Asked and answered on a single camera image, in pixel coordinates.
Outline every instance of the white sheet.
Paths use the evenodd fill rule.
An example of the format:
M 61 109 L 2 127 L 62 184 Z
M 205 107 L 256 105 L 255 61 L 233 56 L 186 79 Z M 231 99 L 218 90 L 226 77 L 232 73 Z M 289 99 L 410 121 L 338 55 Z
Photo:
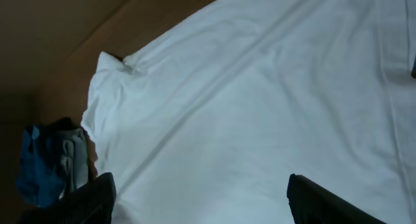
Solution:
M 219 0 L 123 63 L 102 53 L 82 126 L 114 175 L 113 222 L 293 223 L 296 173 L 415 223 L 410 13 L 405 0 Z

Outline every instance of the gray cloth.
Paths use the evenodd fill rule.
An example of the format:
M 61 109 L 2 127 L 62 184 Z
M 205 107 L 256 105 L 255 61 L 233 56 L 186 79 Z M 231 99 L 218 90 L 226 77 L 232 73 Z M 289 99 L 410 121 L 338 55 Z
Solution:
M 88 182 L 88 154 L 82 129 L 58 131 L 57 135 L 62 138 L 64 151 L 60 162 L 68 176 L 62 198 Z

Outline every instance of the blue cloth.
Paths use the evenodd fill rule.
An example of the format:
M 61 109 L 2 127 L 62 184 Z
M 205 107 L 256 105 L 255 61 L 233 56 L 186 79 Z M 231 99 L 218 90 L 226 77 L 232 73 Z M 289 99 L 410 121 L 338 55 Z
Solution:
M 20 173 L 16 179 L 16 188 L 26 202 L 47 207 L 59 200 L 67 174 L 60 163 L 64 153 L 62 139 L 54 133 L 68 130 L 68 124 L 72 125 L 66 118 L 47 127 L 26 127 L 20 153 Z

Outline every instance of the folded clothes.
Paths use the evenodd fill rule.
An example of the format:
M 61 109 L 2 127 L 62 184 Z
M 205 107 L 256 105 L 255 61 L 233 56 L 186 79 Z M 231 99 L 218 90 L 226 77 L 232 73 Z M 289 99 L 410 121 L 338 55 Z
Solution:
M 28 203 L 47 207 L 88 180 L 86 141 L 70 118 L 26 127 L 16 188 Z

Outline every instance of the pile of clothes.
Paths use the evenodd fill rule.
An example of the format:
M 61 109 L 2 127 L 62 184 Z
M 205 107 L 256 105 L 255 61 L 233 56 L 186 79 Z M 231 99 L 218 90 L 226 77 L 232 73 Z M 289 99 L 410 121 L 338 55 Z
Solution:
M 70 118 L 26 127 L 16 179 L 26 202 L 48 207 L 87 182 L 85 135 Z

